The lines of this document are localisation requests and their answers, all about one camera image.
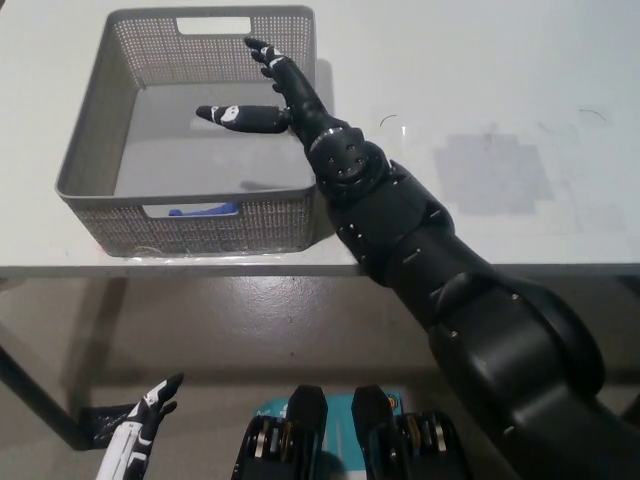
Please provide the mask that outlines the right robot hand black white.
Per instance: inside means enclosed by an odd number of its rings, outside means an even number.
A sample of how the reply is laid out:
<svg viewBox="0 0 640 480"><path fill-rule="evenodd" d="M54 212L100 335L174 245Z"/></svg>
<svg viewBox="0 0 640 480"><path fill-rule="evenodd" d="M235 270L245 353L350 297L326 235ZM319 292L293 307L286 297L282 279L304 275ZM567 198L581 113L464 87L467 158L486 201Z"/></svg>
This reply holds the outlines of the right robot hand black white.
<svg viewBox="0 0 640 480"><path fill-rule="evenodd" d="M328 130L347 129L348 123L331 116L314 87L296 63L273 45L246 38L251 57L261 65L263 76L273 81L286 107L232 105L200 106L196 116L228 130L241 133L279 134L290 129L306 150Z"/></svg>

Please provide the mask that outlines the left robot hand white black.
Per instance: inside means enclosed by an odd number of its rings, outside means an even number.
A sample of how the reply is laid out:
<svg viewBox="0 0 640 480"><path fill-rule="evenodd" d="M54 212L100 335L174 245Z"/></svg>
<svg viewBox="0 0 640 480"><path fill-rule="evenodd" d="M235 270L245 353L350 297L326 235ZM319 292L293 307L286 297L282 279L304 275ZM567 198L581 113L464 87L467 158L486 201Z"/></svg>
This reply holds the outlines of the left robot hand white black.
<svg viewBox="0 0 640 480"><path fill-rule="evenodd" d="M101 461L96 480L140 480L149 464L159 426L172 413L173 397L184 380L173 375L149 390L115 429Z"/></svg>

